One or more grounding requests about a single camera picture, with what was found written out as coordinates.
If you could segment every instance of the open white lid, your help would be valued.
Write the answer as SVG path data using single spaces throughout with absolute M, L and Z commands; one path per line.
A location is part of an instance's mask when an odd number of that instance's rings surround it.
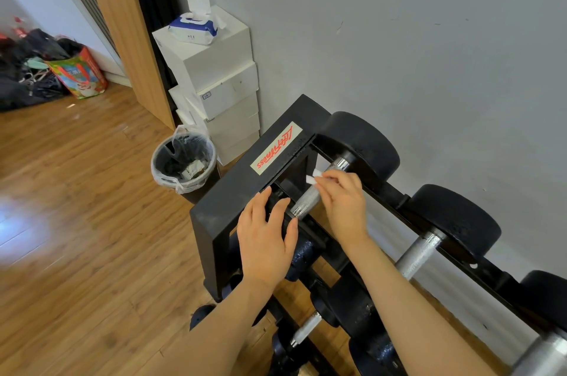
M 196 20 L 211 14 L 210 0 L 187 0 L 187 3 L 189 3 L 189 11 Z

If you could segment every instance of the life fitness label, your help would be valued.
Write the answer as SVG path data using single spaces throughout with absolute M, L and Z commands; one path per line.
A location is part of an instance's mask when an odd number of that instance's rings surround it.
M 290 123 L 250 167 L 259 175 L 262 174 L 302 131 L 295 122 Z

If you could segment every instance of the person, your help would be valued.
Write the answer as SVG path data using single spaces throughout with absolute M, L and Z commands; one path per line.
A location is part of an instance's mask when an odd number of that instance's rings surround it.
M 315 180 L 334 236 L 364 280 L 408 375 L 493 376 L 491 368 L 368 236 L 358 176 L 330 170 Z M 254 319 L 285 277 L 297 242 L 297 219 L 289 223 L 285 239 L 281 237 L 289 198 L 276 203 L 266 222 L 270 193 L 268 187 L 254 196 L 238 220 L 242 281 L 152 374 L 230 374 Z

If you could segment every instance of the floor plank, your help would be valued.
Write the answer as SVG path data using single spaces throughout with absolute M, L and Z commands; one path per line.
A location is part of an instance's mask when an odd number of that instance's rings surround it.
M 187 335 L 196 308 L 211 303 L 191 204 L 150 173 L 153 150 L 170 135 L 115 84 L 92 99 L 0 115 L 0 374 L 143 375 Z M 328 228 L 321 207 L 315 216 Z M 314 268 L 330 285 L 338 279 L 323 260 Z M 298 323 L 314 311 L 299 282 L 283 281 L 275 295 Z M 275 331 L 268 313 L 233 375 L 266 374 Z M 358 374 L 343 330 L 321 323 L 310 337 L 340 375 Z

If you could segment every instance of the blue and white package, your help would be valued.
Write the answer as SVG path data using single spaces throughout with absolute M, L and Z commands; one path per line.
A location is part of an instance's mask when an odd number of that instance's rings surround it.
M 209 45 L 219 29 L 226 25 L 211 13 L 209 0 L 187 0 L 189 13 L 184 13 L 170 23 L 168 30 L 179 41 Z

